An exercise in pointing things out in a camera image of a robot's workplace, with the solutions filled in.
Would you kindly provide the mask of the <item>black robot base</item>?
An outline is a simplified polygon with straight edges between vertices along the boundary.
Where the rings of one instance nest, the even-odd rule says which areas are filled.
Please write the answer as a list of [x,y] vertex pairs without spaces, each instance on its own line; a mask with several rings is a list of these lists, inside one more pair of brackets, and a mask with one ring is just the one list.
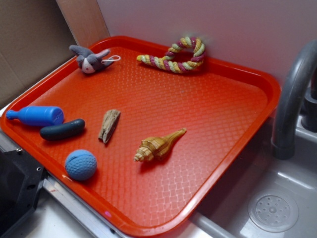
[[20,149],[0,153],[0,236],[7,237],[35,212],[45,168]]

